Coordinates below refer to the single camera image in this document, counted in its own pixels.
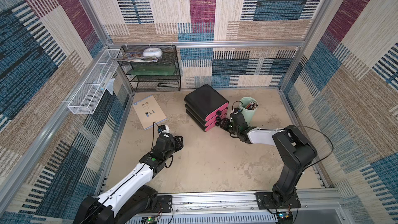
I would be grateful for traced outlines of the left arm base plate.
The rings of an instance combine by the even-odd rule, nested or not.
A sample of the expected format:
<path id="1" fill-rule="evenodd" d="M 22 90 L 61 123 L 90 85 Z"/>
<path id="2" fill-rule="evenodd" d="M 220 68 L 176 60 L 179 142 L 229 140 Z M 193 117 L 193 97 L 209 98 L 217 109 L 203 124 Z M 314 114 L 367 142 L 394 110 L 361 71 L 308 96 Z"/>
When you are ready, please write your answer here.
<path id="1" fill-rule="evenodd" d="M 160 195 L 157 199 L 145 209 L 142 214 L 157 214 L 157 213 L 171 213 L 170 205 L 173 203 L 172 195 Z"/>

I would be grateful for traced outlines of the magazine on shelf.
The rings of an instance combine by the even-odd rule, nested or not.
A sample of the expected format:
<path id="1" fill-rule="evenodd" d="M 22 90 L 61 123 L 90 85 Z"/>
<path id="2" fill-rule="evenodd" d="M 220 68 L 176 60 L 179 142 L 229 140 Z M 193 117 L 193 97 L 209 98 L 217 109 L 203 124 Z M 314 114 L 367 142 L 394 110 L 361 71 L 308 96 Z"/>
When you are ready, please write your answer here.
<path id="1" fill-rule="evenodd" d="M 113 58 L 114 61 L 124 61 L 124 62 L 157 62 L 159 59 L 156 56 L 148 56 L 145 57 L 141 53 L 136 52 L 128 52 L 124 55 L 120 55 L 116 58 Z"/>

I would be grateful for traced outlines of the beige book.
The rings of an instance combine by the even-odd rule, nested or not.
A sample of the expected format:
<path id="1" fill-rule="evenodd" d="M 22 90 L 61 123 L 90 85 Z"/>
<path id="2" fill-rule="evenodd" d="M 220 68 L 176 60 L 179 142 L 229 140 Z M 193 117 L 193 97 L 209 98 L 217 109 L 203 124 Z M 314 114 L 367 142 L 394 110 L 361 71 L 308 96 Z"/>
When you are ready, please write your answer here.
<path id="1" fill-rule="evenodd" d="M 159 124 L 167 120 L 166 115 L 153 95 L 133 103 L 133 108 L 144 130 L 151 128 L 154 122 Z"/>

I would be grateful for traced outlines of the pens in cup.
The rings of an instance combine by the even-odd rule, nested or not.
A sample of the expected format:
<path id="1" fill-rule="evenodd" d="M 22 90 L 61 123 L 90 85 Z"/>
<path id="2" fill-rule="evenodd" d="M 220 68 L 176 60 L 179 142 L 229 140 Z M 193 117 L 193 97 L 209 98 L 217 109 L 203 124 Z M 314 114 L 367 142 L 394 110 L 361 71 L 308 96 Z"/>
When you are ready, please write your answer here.
<path id="1" fill-rule="evenodd" d="M 257 108 L 258 108 L 258 103 L 255 100 L 250 101 L 250 103 L 245 106 L 245 109 L 247 110 L 256 110 Z"/>

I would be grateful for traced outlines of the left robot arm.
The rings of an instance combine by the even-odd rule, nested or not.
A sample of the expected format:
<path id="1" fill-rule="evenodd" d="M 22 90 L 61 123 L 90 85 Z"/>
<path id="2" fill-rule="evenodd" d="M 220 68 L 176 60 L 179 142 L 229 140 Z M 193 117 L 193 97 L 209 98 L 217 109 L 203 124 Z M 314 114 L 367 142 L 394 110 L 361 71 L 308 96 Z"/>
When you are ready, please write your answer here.
<path id="1" fill-rule="evenodd" d="M 183 137 L 160 133 L 155 146 L 119 183 L 97 197 L 86 197 L 75 224 L 125 224 L 136 214 L 156 207 L 158 192 L 147 185 L 173 154 L 183 149 Z"/>

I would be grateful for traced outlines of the mint green pen cup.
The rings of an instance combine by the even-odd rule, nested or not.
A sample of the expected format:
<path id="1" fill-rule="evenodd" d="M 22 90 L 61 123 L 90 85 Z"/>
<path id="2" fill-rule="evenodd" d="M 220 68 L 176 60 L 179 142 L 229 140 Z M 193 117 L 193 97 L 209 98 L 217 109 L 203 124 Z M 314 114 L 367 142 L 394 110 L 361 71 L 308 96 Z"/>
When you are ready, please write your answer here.
<path id="1" fill-rule="evenodd" d="M 252 98 L 252 97 L 248 97 L 248 96 L 243 97 L 243 98 L 240 99 L 239 105 L 238 105 L 238 108 L 241 110 L 241 113 L 243 114 L 243 116 L 244 116 L 244 118 L 245 118 L 245 120 L 246 120 L 246 122 L 248 124 L 251 123 L 251 120 L 252 120 L 256 110 L 258 109 L 258 108 L 256 110 L 247 110 L 247 109 L 245 109 L 245 106 L 247 104 L 249 104 L 250 101 L 252 101 L 252 100 L 255 100 L 255 99 Z"/>

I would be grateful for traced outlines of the green folder on shelf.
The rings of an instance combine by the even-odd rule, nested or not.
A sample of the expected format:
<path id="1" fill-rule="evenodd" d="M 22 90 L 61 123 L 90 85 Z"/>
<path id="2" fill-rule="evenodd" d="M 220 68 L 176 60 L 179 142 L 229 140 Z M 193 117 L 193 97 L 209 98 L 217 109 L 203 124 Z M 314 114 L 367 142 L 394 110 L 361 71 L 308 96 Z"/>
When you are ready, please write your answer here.
<path id="1" fill-rule="evenodd" d="M 174 75 L 176 67 L 172 65 L 168 66 L 135 66 L 127 72 L 128 75 L 134 76 L 170 76 Z"/>

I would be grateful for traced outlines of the black drawer cabinet shell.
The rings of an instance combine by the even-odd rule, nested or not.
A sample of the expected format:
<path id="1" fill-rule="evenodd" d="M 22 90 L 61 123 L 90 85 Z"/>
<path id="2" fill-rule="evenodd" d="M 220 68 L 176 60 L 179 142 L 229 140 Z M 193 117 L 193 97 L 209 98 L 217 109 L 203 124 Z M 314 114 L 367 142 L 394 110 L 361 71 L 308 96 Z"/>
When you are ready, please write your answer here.
<path id="1" fill-rule="evenodd" d="M 188 116 L 205 132 L 206 116 L 229 101 L 209 84 L 205 84 L 187 94 L 184 102 Z"/>

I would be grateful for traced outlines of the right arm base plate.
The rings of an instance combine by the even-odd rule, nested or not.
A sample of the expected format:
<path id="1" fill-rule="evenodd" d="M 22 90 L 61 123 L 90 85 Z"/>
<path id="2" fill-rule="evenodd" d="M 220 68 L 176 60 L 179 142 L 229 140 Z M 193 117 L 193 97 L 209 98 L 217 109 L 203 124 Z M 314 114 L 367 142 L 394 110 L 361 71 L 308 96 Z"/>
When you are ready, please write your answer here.
<path id="1" fill-rule="evenodd" d="M 290 208 L 301 208 L 302 205 L 299 201 L 298 195 L 295 192 L 287 200 L 276 200 L 274 197 L 275 193 L 271 191 L 256 192 L 255 197 L 257 200 L 257 205 L 259 209 L 288 209 Z"/>

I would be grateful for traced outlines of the white round device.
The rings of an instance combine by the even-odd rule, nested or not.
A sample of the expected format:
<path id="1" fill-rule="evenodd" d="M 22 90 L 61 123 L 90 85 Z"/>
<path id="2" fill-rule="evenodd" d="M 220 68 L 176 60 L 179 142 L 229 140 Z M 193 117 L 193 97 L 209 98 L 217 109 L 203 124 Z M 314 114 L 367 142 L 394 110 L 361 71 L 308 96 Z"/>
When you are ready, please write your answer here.
<path id="1" fill-rule="evenodd" d="M 163 56 L 163 51 L 160 48 L 150 47 L 143 51 L 144 57 L 155 57 L 157 59 L 161 59 Z"/>

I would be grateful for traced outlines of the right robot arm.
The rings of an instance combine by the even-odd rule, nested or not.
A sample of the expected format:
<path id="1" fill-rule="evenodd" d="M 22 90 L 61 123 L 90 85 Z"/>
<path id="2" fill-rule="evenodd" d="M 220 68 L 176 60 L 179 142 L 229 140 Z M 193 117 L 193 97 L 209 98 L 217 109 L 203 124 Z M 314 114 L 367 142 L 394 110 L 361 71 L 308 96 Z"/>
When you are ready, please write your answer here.
<path id="1" fill-rule="evenodd" d="M 230 118 L 217 118 L 216 126 L 229 132 L 232 138 L 237 138 L 246 144 L 274 145 L 283 161 L 283 169 L 271 193 L 256 194 L 259 208 L 281 209 L 288 207 L 300 208 L 297 199 L 296 186 L 304 171 L 312 166 L 317 157 L 314 145 L 295 125 L 279 129 L 250 127 L 241 111 L 236 108 Z"/>

